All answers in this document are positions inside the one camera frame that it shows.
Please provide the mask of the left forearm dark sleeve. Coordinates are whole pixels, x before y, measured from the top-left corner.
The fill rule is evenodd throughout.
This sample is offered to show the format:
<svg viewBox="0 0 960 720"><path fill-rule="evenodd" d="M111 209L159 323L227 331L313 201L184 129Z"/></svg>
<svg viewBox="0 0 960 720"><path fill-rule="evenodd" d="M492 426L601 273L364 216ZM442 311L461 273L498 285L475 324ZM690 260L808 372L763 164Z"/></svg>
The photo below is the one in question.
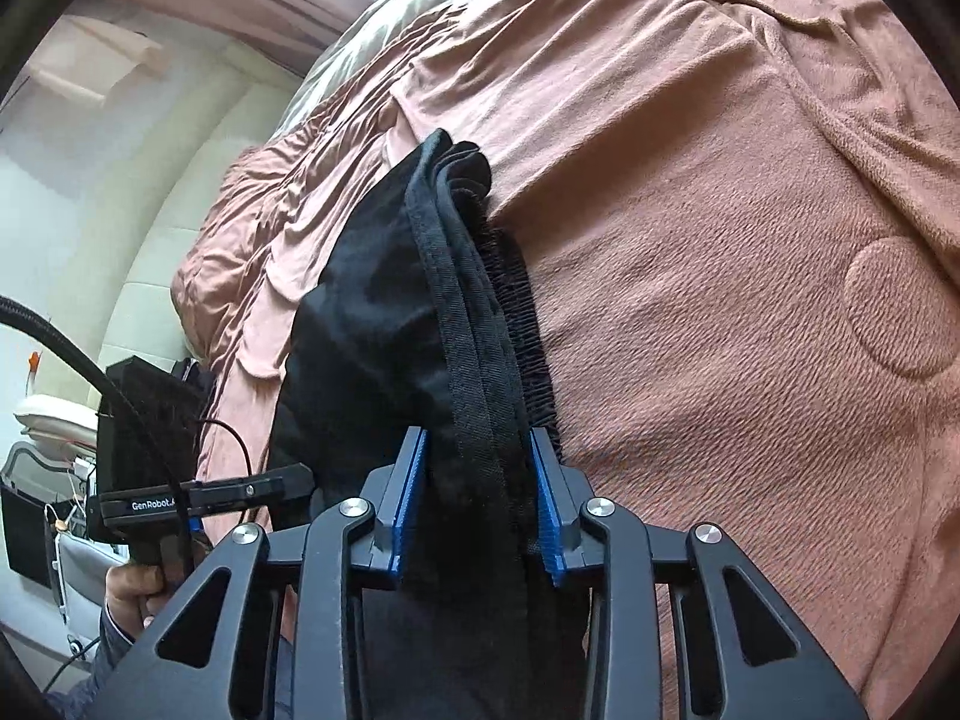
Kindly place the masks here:
<svg viewBox="0 0 960 720"><path fill-rule="evenodd" d="M67 692L49 692L46 702L62 720L82 720L122 658L132 649L135 640L117 624L110 609L104 606L99 619L99 644L91 673Z"/></svg>

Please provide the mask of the person's left hand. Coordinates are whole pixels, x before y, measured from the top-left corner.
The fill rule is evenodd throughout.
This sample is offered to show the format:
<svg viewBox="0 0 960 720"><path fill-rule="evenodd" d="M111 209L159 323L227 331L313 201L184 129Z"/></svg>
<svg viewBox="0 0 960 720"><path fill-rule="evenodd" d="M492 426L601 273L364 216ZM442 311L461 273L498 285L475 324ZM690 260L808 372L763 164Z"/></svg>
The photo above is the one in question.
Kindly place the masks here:
<svg viewBox="0 0 960 720"><path fill-rule="evenodd" d="M145 566L127 562L110 567L104 584L104 607L110 622L127 639L139 639L184 578L181 564Z"/></svg>

